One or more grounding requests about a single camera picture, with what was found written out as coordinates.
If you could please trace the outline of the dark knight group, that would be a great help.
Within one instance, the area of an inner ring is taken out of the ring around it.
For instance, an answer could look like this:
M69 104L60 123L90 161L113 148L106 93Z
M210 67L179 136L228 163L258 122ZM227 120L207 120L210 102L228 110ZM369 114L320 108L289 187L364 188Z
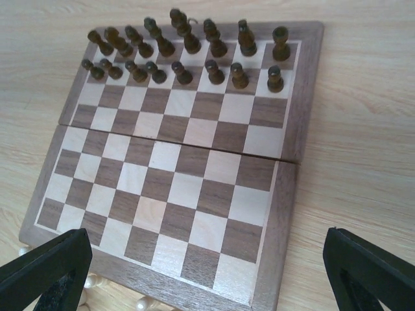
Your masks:
M247 20L239 20L238 29L238 42L241 54L246 57L253 56L257 52L257 45L255 42L254 33L250 30Z

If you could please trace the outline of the wooden chess board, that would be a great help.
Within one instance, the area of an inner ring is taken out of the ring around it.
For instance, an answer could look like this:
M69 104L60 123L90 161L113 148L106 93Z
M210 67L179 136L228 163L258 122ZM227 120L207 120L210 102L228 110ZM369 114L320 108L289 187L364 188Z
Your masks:
M84 228L91 272L180 310L275 310L283 275L300 163L311 116L324 33L319 21L249 23L257 52L241 54L236 23L220 23L228 52L216 59L213 85L202 24L201 49L189 54L171 25L175 52L110 56L89 43L85 59L106 58L120 79L94 79L79 68L45 158L19 239L32 247ZM275 61L272 32L287 27L290 57ZM167 74L137 83L125 68L154 62ZM171 64L192 74L181 85ZM230 67L249 79L236 89ZM268 90L278 65L283 90Z

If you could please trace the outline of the dark chess piece tall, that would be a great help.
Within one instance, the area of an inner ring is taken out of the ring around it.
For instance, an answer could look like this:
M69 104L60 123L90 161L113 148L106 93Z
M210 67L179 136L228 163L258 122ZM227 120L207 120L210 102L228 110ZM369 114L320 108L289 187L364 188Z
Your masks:
M272 37L275 43L275 46L272 50L272 56L275 61L285 61L291 55L291 48L287 44L289 37L289 30L287 27L278 26L272 32Z

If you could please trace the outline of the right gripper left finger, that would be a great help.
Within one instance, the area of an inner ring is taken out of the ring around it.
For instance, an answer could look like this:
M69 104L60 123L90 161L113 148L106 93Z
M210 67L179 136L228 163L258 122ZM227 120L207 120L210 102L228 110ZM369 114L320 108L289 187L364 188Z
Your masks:
M76 310L92 260L85 229L71 229L1 266L1 310Z

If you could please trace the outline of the dark chess piece cluster back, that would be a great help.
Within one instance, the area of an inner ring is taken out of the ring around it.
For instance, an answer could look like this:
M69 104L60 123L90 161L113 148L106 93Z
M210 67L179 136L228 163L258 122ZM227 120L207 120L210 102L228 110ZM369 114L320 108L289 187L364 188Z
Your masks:
M189 54L196 54L201 49L200 40L192 34L192 27L184 12L178 8L172 8L170 13L171 25L176 29L177 34L184 39L185 50Z

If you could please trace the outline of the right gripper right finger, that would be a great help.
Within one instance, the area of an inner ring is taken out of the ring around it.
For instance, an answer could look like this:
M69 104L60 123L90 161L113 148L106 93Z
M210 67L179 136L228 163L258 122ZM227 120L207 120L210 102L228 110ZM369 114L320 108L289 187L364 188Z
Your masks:
M336 227L323 259L339 310L414 310L414 265Z

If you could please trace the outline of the dark chess piece cluster front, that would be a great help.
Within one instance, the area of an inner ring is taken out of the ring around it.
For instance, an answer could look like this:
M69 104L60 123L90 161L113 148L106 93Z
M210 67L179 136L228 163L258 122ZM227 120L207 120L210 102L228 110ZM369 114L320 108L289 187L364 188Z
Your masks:
M144 19L144 27L149 32L150 37L156 40L159 53L163 57L170 57L174 54L174 45L163 36L162 31L159 26L157 26L155 19L152 17L146 17Z

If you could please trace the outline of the dark chess piece cluster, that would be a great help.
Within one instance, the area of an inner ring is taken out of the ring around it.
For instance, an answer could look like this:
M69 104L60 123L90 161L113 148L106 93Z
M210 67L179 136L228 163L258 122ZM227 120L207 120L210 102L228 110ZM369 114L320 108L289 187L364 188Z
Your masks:
M144 19L144 27L149 32L150 37L156 40L159 53L163 57L170 57L174 54L174 45L163 36L162 31L159 26L157 26L155 19L152 17L146 17Z
M200 40L192 34L192 27L184 12L178 8L172 8L170 13L171 25L176 29L177 34L184 39L185 50L189 54L196 54L201 49Z

